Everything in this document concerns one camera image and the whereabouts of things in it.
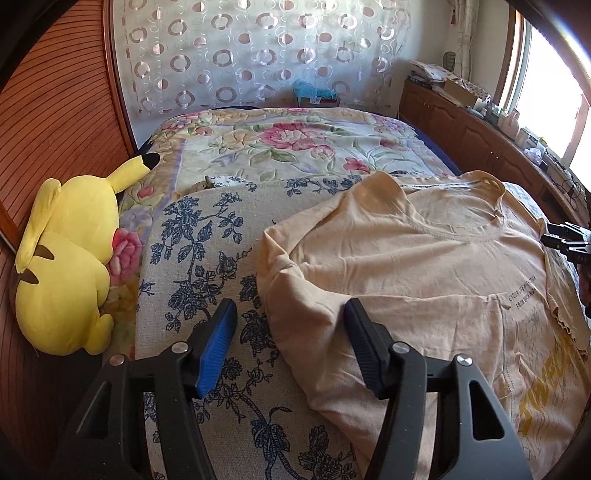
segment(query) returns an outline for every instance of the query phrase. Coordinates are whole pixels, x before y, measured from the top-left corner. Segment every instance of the sheer curtain with circle pattern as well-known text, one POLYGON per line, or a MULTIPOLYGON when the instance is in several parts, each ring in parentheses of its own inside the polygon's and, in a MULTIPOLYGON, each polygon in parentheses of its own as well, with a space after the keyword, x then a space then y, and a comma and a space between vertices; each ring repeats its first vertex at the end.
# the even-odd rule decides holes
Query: sheer curtain with circle pattern
POLYGON ((124 0, 113 3, 132 121, 233 105, 293 104, 303 79, 379 110, 410 29, 409 0, 124 0))

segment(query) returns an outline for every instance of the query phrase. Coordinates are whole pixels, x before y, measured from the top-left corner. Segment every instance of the wooden cabinet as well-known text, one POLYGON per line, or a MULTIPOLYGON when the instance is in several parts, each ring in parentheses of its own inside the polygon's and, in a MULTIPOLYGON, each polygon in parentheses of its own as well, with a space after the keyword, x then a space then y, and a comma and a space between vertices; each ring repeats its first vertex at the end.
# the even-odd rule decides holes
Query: wooden cabinet
POLYGON ((521 153, 510 146, 501 149, 493 174, 499 180, 520 185, 535 198, 541 189, 540 175, 529 161, 524 162, 521 157, 521 153))
POLYGON ((523 187, 551 222, 586 226, 559 189, 503 133, 432 90, 406 82, 400 118, 422 130, 460 170, 484 170, 523 187))
POLYGON ((433 98, 431 105, 428 105, 428 124, 426 130, 429 132, 429 137, 448 155, 453 151, 457 139, 455 133, 457 129, 454 127, 458 120, 460 111, 458 109, 450 109, 446 103, 447 100, 441 98, 433 98))
POLYGON ((402 121, 424 131, 429 122, 428 105, 425 103, 424 95, 418 89, 419 87, 411 88, 404 93, 399 110, 402 121))
POLYGON ((496 161, 494 140, 489 135, 483 134, 479 125, 465 125, 464 129, 460 131, 451 157, 462 171, 485 170, 492 172, 496 161))

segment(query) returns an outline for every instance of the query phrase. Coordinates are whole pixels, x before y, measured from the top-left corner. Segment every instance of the pikachu plush toy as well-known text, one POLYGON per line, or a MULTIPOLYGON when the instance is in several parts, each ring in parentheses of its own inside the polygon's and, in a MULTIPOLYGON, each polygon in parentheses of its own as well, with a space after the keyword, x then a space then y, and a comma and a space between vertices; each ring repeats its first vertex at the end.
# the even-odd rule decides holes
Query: pikachu plush toy
POLYGON ((48 179, 39 188, 11 278, 17 322, 38 350, 68 355, 84 348, 96 355, 109 346, 113 318, 99 308, 109 292, 105 265, 119 226, 115 194, 159 160, 148 153, 105 179, 80 176, 63 185, 48 179))

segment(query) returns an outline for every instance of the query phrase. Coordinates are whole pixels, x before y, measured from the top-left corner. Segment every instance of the blue plastic bag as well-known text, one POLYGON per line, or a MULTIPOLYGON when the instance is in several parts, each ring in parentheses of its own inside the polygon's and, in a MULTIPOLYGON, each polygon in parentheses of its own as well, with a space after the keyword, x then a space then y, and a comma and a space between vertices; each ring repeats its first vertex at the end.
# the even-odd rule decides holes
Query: blue plastic bag
POLYGON ((292 87, 294 89, 294 94, 297 97, 298 105, 300 104, 302 98, 325 98, 327 100, 336 100, 337 94, 336 90, 331 90, 328 88, 316 88, 311 83, 305 82, 303 80, 296 80, 292 87))

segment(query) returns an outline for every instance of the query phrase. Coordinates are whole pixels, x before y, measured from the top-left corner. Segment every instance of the cabinet door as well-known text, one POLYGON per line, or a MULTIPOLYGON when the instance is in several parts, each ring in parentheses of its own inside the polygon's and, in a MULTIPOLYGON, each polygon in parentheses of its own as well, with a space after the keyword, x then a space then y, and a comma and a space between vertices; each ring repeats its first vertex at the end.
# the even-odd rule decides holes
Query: cabinet door
POLYGON ((504 149, 499 152, 499 161, 493 169, 493 175, 501 181, 510 181, 523 187, 530 195, 535 196, 540 189, 539 174, 518 151, 504 149))
POLYGON ((446 100, 443 102, 440 102, 439 99, 435 100, 429 106, 429 125, 425 133, 447 155, 451 156, 456 143, 459 116, 462 112, 457 106, 446 100))
POLYGON ((484 170, 493 173, 497 159, 494 132, 488 132, 475 122, 465 123, 452 159, 462 172, 484 170))
POLYGON ((428 107, 420 87, 406 84, 400 100, 400 116, 404 122, 425 131, 428 125, 428 107))

